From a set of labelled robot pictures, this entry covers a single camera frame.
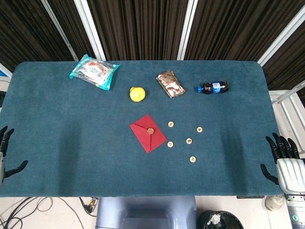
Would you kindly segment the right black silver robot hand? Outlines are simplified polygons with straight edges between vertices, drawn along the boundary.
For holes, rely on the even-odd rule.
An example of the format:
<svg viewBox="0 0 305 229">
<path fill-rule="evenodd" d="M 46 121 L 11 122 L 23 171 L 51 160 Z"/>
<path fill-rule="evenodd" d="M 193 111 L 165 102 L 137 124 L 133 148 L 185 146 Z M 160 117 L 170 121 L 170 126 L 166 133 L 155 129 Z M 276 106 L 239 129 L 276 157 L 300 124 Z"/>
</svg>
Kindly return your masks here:
<svg viewBox="0 0 305 229">
<path fill-rule="evenodd" d="M 268 172 L 265 164 L 261 164 L 265 178 L 279 186 L 286 195 L 304 195 L 305 161 L 300 158 L 295 142 L 276 133 L 273 133 L 273 138 L 265 138 L 271 148 L 277 171 L 275 177 Z"/>
</svg>

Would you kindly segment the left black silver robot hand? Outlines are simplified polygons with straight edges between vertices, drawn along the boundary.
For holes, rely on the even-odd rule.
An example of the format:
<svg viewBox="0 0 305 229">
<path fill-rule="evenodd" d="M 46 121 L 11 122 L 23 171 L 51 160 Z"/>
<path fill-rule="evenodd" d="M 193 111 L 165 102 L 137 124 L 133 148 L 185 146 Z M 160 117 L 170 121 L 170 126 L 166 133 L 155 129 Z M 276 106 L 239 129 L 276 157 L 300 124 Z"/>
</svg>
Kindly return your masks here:
<svg viewBox="0 0 305 229">
<path fill-rule="evenodd" d="M 21 172 L 27 165 L 28 160 L 23 161 L 17 168 L 6 170 L 5 159 L 7 154 L 7 149 L 9 145 L 10 136 L 13 134 L 14 129 L 9 130 L 7 126 L 0 130 L 0 184 L 3 184 L 4 179 L 11 177 L 14 174 Z"/>
</svg>

